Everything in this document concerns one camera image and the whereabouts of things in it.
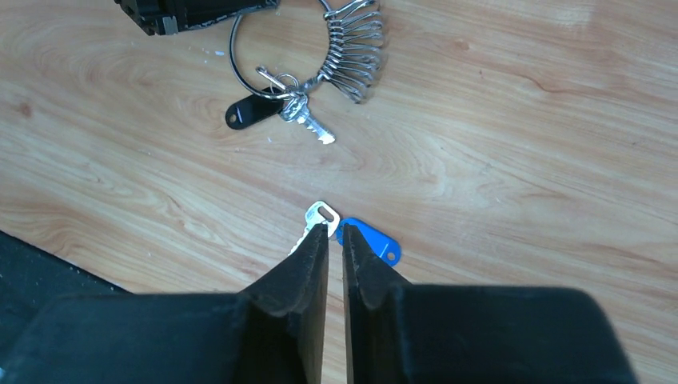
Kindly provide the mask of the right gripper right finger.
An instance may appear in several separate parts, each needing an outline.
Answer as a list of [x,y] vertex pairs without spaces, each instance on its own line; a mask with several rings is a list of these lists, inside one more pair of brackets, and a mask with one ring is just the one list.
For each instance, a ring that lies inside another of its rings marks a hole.
[[350,383],[635,383],[600,305],[557,286],[414,284],[343,229]]

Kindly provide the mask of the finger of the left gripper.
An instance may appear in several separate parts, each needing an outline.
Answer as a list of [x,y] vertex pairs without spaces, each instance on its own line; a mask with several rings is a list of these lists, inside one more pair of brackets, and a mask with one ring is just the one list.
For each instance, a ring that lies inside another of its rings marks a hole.
[[229,18],[279,7],[278,0],[116,0],[149,36],[201,30]]

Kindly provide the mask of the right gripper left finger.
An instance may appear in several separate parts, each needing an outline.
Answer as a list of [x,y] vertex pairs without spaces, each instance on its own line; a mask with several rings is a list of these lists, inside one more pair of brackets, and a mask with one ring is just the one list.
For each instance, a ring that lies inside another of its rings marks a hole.
[[4,383],[318,383],[328,228],[238,292],[71,295],[45,306]]

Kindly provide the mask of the silver wire keyring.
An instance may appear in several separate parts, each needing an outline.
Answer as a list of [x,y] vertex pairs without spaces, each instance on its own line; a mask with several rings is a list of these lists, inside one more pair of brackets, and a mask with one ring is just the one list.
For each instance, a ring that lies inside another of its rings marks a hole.
[[319,1],[319,20],[310,28],[319,36],[311,38],[320,46],[312,49],[311,62],[302,66],[302,76],[291,90],[280,96],[259,90],[241,72],[237,54],[244,48],[238,41],[242,16],[229,32],[228,59],[233,75],[246,90],[258,97],[275,100],[310,94],[328,84],[352,103],[367,102],[378,85],[386,63],[386,17],[380,1]]

